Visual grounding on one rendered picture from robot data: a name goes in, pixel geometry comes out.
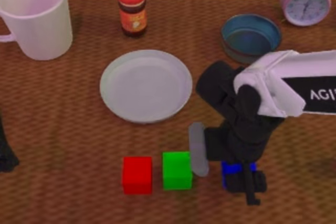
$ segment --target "orange label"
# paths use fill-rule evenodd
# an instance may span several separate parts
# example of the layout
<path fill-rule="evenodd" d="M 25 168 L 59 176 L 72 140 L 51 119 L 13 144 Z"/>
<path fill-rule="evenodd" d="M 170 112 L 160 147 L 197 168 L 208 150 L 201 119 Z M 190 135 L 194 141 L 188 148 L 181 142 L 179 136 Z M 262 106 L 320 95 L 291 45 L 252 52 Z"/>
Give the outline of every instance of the orange label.
<path fill-rule="evenodd" d="M 147 26 L 147 16 L 145 10 L 135 14 L 125 13 L 121 10 L 120 17 L 122 27 L 131 33 L 141 31 Z"/>

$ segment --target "green cube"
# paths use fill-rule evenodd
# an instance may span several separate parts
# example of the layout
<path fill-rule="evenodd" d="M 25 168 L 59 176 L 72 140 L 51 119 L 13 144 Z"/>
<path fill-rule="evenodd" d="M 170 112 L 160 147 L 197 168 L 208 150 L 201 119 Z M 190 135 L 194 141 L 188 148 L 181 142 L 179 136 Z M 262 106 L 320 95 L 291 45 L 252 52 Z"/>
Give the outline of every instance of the green cube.
<path fill-rule="evenodd" d="M 162 159 L 163 189 L 191 189 L 193 173 L 191 170 L 189 152 L 164 152 Z"/>

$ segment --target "white plate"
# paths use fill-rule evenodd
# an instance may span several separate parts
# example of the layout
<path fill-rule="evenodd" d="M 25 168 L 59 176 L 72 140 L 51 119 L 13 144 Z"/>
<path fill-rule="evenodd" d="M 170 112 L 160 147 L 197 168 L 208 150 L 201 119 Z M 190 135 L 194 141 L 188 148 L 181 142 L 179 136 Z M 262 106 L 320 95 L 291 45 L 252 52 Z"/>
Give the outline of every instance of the white plate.
<path fill-rule="evenodd" d="M 106 106 L 134 123 L 154 123 L 173 116 L 189 100 L 192 87 L 185 64 L 158 50 L 138 50 L 117 58 L 100 80 Z"/>

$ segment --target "mug handle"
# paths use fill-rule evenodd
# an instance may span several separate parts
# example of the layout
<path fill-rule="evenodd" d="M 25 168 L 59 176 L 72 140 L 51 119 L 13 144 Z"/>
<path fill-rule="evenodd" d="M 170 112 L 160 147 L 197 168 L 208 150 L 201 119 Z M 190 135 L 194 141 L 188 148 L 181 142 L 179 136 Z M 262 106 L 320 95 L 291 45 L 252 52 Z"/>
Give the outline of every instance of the mug handle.
<path fill-rule="evenodd" d="M 15 41 L 15 37 L 13 34 L 0 35 L 0 42 L 12 42 L 12 41 Z"/>

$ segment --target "red cube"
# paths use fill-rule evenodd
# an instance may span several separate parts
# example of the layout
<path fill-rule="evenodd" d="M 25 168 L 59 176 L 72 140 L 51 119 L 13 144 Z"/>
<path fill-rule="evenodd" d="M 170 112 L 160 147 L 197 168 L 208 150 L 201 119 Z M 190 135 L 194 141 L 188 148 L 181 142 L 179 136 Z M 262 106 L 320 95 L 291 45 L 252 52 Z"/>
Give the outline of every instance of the red cube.
<path fill-rule="evenodd" d="M 124 157 L 122 187 L 125 194 L 151 194 L 152 157 Z"/>

